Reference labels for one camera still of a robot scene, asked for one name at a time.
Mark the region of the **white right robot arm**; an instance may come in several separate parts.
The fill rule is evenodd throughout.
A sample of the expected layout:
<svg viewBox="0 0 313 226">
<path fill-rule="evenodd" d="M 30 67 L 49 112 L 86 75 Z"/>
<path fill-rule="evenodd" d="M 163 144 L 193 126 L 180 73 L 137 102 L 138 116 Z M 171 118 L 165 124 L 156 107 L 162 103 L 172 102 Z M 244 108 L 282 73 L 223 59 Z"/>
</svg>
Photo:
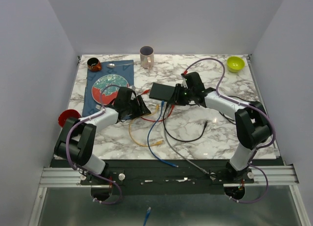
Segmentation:
<svg viewBox="0 0 313 226">
<path fill-rule="evenodd" d="M 257 146 L 273 135 L 262 104 L 245 104 L 220 94 L 218 89 L 205 88 L 196 72 L 188 73 L 183 78 L 185 86 L 176 84 L 169 104 L 185 106 L 193 101 L 196 105 L 214 109 L 235 120 L 239 144 L 225 170 L 225 178 L 231 183 L 237 182 L 243 177 L 242 171 L 248 167 Z"/>
</svg>

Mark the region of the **black network switch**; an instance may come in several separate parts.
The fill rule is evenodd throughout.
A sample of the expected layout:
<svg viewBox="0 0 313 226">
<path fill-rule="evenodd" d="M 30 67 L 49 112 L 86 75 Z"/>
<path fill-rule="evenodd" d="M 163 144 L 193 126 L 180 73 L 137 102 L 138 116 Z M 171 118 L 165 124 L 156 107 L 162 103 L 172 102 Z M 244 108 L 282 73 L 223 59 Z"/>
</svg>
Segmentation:
<svg viewBox="0 0 313 226">
<path fill-rule="evenodd" d="M 167 102 L 171 99 L 174 90 L 174 86 L 153 83 L 150 89 L 149 98 Z"/>
</svg>

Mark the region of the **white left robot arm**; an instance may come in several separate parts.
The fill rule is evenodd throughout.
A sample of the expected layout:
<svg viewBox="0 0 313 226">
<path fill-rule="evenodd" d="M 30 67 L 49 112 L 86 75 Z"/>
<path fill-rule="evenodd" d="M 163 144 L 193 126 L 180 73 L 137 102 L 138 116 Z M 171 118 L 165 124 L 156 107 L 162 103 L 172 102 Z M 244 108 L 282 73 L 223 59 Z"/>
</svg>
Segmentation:
<svg viewBox="0 0 313 226">
<path fill-rule="evenodd" d="M 93 154 L 97 132 L 122 120 L 149 115 L 142 96 L 134 90 L 120 87 L 109 104 L 102 105 L 96 113 L 82 118 L 69 117 L 54 147 L 54 155 L 67 159 L 72 168 L 91 172 L 97 184 L 104 184 L 109 177 L 109 164 Z"/>
</svg>

